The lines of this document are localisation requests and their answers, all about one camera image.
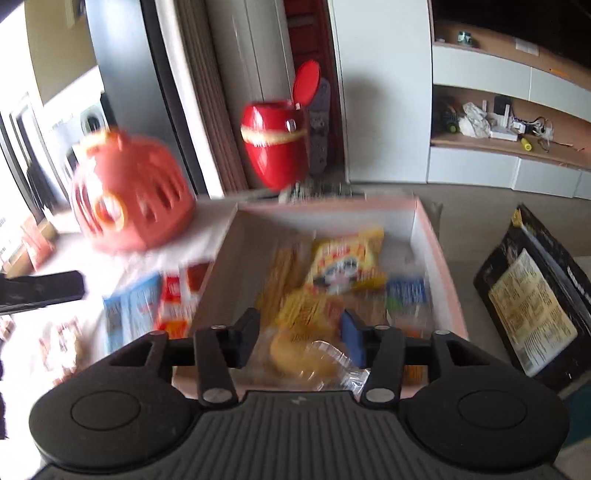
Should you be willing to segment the grey washing machine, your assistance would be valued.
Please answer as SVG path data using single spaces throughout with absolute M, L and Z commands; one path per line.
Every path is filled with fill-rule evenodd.
M 101 99 L 102 77 L 94 66 L 64 87 L 42 109 L 43 137 L 60 188 L 68 193 L 74 171 L 84 157 L 81 144 L 108 126 Z

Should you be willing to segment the white shelf unit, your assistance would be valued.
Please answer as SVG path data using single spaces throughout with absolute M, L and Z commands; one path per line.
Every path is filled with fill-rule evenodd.
M 432 34 L 428 181 L 589 199 L 589 67 L 451 20 Z

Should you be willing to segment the rice cracker packet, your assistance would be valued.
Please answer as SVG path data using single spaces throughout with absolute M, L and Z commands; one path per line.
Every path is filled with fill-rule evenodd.
M 39 343 L 42 362 L 53 386 L 63 383 L 80 370 L 84 345 L 76 318 L 48 327 Z

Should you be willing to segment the yellow chips bag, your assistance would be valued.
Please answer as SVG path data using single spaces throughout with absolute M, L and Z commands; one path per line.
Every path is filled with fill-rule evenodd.
M 331 340 L 341 330 L 342 312 L 341 297 L 300 289 L 284 298 L 273 323 L 294 340 Z

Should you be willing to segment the red spicy snack packet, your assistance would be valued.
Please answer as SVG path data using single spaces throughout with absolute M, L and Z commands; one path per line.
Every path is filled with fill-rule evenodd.
M 154 328 L 165 332 L 170 339 L 185 338 L 192 318 L 197 312 L 205 276 L 211 261 L 181 266 L 176 272 L 166 272 Z

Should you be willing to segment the long bread stick packet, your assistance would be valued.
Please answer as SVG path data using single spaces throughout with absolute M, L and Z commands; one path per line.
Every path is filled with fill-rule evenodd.
M 276 249 L 266 273 L 266 280 L 263 282 L 263 289 L 256 300 L 263 327 L 273 323 L 280 311 L 283 297 L 297 284 L 297 266 L 297 248 L 290 245 Z

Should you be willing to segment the light blue snack packet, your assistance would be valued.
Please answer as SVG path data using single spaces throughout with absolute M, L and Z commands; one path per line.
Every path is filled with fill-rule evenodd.
M 161 284 L 161 275 L 155 273 L 103 300 L 107 354 L 153 330 Z

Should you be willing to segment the white table cloth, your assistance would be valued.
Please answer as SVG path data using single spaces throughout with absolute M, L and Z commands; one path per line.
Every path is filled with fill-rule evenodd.
M 1 317 L 1 325 L 11 328 L 1 350 L 5 415 L 26 417 L 35 400 L 53 386 L 42 362 L 39 343 L 46 328 L 75 320 L 87 343 L 88 360 L 100 358 L 104 352 L 103 300 L 155 272 L 173 272 L 188 264 L 213 259 L 235 204 L 231 198 L 199 202 L 197 213 L 184 233 L 144 253 L 110 255 L 94 249 L 80 234 L 61 235 L 56 253 L 41 272 L 77 270 L 84 278 L 86 294 L 78 301 Z

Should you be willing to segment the pink cardboard box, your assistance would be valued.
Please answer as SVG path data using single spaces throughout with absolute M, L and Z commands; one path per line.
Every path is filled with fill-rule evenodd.
M 416 198 L 260 203 L 232 213 L 193 328 L 260 315 L 252 356 L 231 372 L 238 392 L 355 390 L 358 356 L 342 314 L 428 335 L 467 332 L 430 219 Z

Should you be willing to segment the pink toy carrier case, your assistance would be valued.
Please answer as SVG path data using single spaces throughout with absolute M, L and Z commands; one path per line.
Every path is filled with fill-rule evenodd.
M 80 148 L 84 157 L 73 174 L 70 204 L 95 248 L 143 252 L 188 227 L 194 194 L 159 141 L 111 129 L 87 136 Z

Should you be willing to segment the black printed bag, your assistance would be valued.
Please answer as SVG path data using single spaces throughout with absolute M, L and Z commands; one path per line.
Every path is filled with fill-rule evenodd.
M 590 279 L 525 204 L 474 286 L 528 377 L 561 392 L 590 371 Z

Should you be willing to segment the round bun in wrapper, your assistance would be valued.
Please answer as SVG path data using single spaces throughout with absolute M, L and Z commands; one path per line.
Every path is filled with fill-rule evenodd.
M 256 389 L 362 393 L 370 371 L 356 367 L 344 351 L 322 339 L 297 339 L 270 329 L 256 342 L 235 380 Z

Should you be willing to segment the red trash bin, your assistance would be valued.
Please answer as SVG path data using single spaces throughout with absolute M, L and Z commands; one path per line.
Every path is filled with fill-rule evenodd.
M 281 191 L 308 175 L 307 108 L 320 84 L 321 66 L 308 60 L 297 69 L 290 99 L 254 102 L 243 110 L 243 145 L 257 176 L 270 190 Z

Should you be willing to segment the yellow noodle snack bag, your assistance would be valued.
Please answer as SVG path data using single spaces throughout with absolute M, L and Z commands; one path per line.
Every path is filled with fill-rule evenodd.
M 383 228 L 315 241 L 304 288 L 329 295 L 381 289 L 386 274 L 379 266 Z

